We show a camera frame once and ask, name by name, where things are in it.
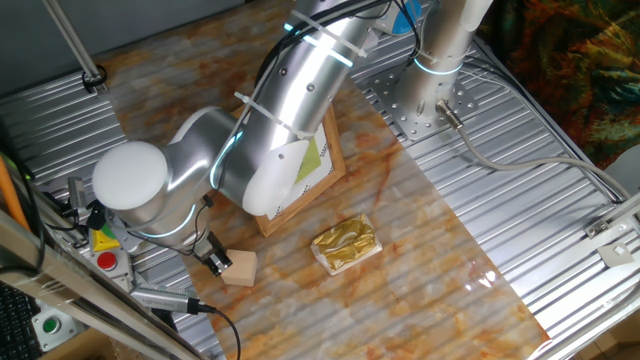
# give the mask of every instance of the marble surface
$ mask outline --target marble surface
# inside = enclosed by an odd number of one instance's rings
[[[355,85],[334,109],[347,174],[269,238],[225,199],[211,229],[256,251],[253,288],[194,261],[201,298],[236,320],[247,359],[526,359],[547,336]],[[312,239],[357,214],[384,250],[331,277]],[[228,358],[235,340],[213,318]]]
[[[237,107],[290,7],[256,1],[103,56],[127,136],[162,144],[199,108]],[[214,199],[210,228],[257,253],[256,285],[225,286],[185,259],[201,299],[235,320],[243,358],[527,358],[547,335],[350,80],[334,110],[347,174],[268,239]],[[330,277],[310,243],[361,213],[384,250]],[[235,358],[230,328],[211,320]]]

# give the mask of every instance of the red button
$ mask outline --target red button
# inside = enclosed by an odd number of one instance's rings
[[[116,267],[116,256],[111,252],[104,252],[98,256],[98,267],[105,271],[111,271]]]

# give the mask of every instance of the metal table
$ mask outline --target metal table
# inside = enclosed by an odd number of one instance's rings
[[[356,62],[351,76],[542,327],[553,339],[585,332],[582,343],[586,343],[634,311],[640,301],[601,319],[593,329],[584,327],[638,284],[640,269],[638,262],[608,269],[596,251],[622,241],[638,260],[637,224],[624,222],[606,237],[593,240],[585,234],[588,225],[614,207],[593,177],[565,165],[495,172],[478,166],[458,135],[447,128],[418,142],[406,139],[370,90],[370,82],[401,64],[412,46],[411,34],[383,36],[366,59]],[[482,42],[477,41],[469,55],[505,70]],[[463,121],[473,142],[490,159],[586,160],[544,112],[537,116],[509,89],[463,74],[460,78],[479,104],[479,112]],[[541,111],[535,103],[532,106]],[[111,105],[87,94],[79,73],[0,100],[0,116],[27,164],[43,179],[37,182],[39,188],[61,198],[68,176],[83,177],[90,192],[93,165],[124,141]],[[174,252],[148,246],[133,257],[133,264],[149,282],[192,286]],[[176,315],[175,319],[180,334],[195,347],[212,357],[221,355],[206,317]]]
[[[356,62],[351,77],[551,338],[589,330],[591,336],[583,339],[586,344],[633,312],[640,301],[601,319],[597,328],[583,328],[640,280],[640,262],[609,269],[596,250],[623,242],[637,261],[637,223],[629,220],[601,239],[591,240],[584,232],[614,207],[605,188],[590,174],[560,164],[496,172],[478,165],[448,127],[417,142],[406,138],[371,85],[378,74],[406,61],[413,45],[412,33],[380,37],[367,58]],[[479,39],[468,55],[507,72]],[[479,104],[475,115],[462,120],[474,144],[489,159],[515,163],[571,156],[589,161],[536,103],[530,105],[543,117],[507,87],[463,73],[459,78]]]

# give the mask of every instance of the black keyboard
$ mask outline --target black keyboard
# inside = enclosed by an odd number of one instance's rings
[[[31,318],[40,312],[23,292],[0,282],[0,360],[35,360],[42,357]]]

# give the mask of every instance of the wooden frame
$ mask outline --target wooden frame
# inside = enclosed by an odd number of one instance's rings
[[[239,113],[241,109],[234,111],[234,114]],[[313,201],[313,199],[317,198],[323,191],[327,190],[346,173],[344,158],[342,157],[342,148],[340,147],[340,135],[338,134],[338,127],[336,126],[333,106],[330,105],[327,109],[324,119],[322,119],[322,124],[327,138],[329,154],[331,155],[333,171],[291,205],[282,210],[282,212],[280,212],[280,214],[278,214],[273,220],[269,220],[266,215],[256,216],[256,223],[258,224],[260,233],[264,237],[273,234],[276,229],[286,223],[295,214],[297,214],[298,211],[307,206],[311,201]]]

